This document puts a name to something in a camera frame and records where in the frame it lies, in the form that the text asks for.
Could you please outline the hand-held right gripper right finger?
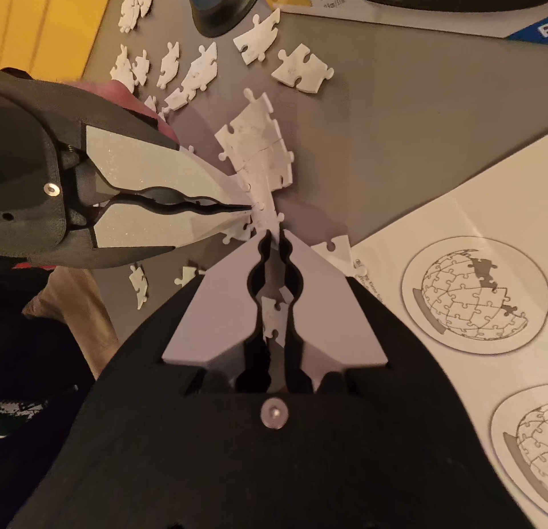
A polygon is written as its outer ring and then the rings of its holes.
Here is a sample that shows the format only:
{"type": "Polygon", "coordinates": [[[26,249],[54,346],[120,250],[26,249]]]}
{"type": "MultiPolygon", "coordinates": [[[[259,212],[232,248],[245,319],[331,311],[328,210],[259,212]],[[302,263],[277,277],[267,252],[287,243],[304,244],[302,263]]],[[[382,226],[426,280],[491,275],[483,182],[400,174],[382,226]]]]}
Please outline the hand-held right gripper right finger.
{"type": "Polygon", "coordinates": [[[313,393],[332,372],[383,367],[387,356],[347,278],[291,231],[279,237],[291,294],[284,346],[290,393],[313,393]]]}

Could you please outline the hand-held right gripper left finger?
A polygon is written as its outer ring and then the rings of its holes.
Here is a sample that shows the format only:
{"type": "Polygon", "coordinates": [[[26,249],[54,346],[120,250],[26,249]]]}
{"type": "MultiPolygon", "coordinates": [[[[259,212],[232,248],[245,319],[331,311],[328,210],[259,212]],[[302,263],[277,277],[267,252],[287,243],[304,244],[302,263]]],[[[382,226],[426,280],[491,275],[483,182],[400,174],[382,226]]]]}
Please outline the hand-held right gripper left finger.
{"type": "Polygon", "coordinates": [[[163,353],[165,363],[220,372],[243,393],[267,392],[271,355],[257,295],[271,241],[271,231],[260,232],[206,271],[163,353]]]}

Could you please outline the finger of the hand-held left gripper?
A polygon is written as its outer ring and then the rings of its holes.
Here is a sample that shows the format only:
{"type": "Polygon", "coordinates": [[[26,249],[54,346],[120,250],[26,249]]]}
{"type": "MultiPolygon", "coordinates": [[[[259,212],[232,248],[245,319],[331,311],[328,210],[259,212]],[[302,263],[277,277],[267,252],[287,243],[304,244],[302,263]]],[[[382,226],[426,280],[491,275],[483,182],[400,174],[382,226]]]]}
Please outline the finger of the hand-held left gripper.
{"type": "Polygon", "coordinates": [[[250,212],[247,204],[113,201],[92,225],[92,244],[98,249],[183,247],[245,221],[250,212]]]}
{"type": "Polygon", "coordinates": [[[227,206],[251,205],[230,176],[186,149],[170,149],[86,126],[86,153],[106,183],[117,190],[166,188],[227,206]]]}

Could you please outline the four-piece white puzzle section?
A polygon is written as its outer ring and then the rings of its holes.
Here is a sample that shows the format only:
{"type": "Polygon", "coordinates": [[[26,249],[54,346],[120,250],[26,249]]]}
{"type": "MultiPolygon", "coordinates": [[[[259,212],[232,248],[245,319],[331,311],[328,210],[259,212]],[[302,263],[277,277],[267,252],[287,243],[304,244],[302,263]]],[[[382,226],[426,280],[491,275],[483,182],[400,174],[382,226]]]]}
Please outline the four-piece white puzzle section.
{"type": "Polygon", "coordinates": [[[270,99],[266,93],[256,98],[250,88],[243,94],[248,105],[215,134],[222,148],[218,158],[229,159],[236,172],[260,163],[271,191],[286,188],[293,183],[294,154],[286,147],[278,121],[271,117],[270,99]]]}

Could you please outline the white puzzle pieces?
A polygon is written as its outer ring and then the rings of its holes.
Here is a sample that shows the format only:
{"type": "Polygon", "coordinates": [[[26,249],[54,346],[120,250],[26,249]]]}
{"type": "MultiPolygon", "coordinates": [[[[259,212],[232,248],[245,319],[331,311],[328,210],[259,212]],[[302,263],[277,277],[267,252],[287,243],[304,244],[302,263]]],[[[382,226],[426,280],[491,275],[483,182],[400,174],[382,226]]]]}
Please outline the white puzzle pieces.
{"type": "MultiPolygon", "coordinates": [[[[274,8],[264,20],[256,14],[252,19],[253,28],[234,38],[236,49],[246,66],[255,61],[264,61],[267,51],[277,38],[280,18],[280,8],[274,8]]],[[[187,106],[199,90],[205,91],[208,84],[216,78],[218,70],[216,42],[212,42],[208,48],[200,46],[199,52],[200,56],[190,64],[181,86],[164,99],[165,106],[160,111],[157,111],[157,100],[154,96],[149,96],[144,102],[163,121],[169,113],[187,106]]],[[[300,44],[290,54],[286,50],[280,50],[278,58],[281,60],[281,65],[273,71],[271,76],[283,85],[296,87],[306,94],[317,94],[322,82],[331,79],[334,74],[334,70],[312,54],[304,44],[300,44]]],[[[245,166],[230,177],[239,186],[244,178],[249,178],[252,182],[258,178],[260,183],[266,182],[269,186],[260,163],[245,166]]]]}

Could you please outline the black round ball stand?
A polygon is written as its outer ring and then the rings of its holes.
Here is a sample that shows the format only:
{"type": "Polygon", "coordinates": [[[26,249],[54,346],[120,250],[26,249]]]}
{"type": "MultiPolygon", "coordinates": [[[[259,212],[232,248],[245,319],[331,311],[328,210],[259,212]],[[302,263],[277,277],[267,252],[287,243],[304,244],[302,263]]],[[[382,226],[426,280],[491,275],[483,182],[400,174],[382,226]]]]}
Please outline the black round ball stand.
{"type": "Polygon", "coordinates": [[[240,23],[257,0],[189,0],[197,31],[207,38],[219,37],[240,23]]]}

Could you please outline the colourful cartoon puzzle box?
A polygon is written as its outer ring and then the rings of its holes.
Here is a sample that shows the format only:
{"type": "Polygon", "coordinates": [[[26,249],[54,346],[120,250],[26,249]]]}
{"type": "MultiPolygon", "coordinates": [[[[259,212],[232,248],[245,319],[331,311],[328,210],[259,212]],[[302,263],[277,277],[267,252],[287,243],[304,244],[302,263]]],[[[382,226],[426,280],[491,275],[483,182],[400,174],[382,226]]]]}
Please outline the colourful cartoon puzzle box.
{"type": "Polygon", "coordinates": [[[266,0],[284,12],[547,44],[547,0],[266,0]]]}

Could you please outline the person's left hand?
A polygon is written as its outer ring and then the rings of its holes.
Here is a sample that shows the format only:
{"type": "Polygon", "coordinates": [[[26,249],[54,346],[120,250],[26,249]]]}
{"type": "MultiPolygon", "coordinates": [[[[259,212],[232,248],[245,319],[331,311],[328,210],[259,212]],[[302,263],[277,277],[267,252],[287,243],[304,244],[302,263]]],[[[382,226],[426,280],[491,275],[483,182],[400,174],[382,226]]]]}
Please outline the person's left hand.
{"type": "Polygon", "coordinates": [[[127,87],[119,81],[109,80],[104,83],[78,81],[68,82],[67,84],[98,95],[122,108],[125,108],[133,114],[147,116],[154,122],[154,127],[158,129],[158,131],[175,143],[180,144],[173,128],[163,121],[159,115],[148,108],[142,101],[138,100],[132,93],[129,92],[127,87]]]}

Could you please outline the person's beige trousers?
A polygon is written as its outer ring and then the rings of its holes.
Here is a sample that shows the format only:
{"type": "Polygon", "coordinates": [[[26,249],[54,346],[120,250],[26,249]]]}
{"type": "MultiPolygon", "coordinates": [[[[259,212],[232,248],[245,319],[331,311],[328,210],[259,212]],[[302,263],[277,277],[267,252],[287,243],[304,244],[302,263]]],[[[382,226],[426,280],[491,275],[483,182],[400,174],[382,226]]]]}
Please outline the person's beige trousers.
{"type": "Polygon", "coordinates": [[[92,272],[57,266],[46,286],[23,308],[28,319],[64,323],[76,340],[95,379],[120,348],[120,341],[92,272]]]}

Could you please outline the yellow plastic case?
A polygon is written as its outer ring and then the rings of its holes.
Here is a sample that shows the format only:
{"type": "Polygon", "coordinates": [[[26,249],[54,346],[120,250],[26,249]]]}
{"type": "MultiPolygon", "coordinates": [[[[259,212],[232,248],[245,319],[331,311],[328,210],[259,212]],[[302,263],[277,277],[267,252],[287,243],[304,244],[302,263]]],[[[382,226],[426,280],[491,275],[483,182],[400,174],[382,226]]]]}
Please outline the yellow plastic case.
{"type": "Polygon", "coordinates": [[[1,0],[1,68],[79,80],[109,0],[1,0]]]}

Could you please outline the white instruction sheet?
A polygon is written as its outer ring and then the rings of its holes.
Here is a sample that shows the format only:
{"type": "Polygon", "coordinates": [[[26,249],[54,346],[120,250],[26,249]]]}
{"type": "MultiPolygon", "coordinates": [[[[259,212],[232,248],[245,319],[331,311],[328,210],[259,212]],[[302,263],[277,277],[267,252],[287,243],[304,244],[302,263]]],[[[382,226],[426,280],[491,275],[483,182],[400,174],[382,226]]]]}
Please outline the white instruction sheet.
{"type": "Polygon", "coordinates": [[[547,135],[352,248],[547,528],[547,135]]]}

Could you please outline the person's black jacket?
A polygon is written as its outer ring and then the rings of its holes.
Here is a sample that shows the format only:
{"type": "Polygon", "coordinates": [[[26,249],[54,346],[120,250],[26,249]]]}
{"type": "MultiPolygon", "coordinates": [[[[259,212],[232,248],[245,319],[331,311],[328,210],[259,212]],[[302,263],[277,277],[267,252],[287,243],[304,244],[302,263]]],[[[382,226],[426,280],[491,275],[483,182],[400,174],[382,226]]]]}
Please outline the person's black jacket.
{"type": "Polygon", "coordinates": [[[49,471],[94,382],[64,322],[23,314],[52,274],[1,257],[1,528],[49,471]]]}

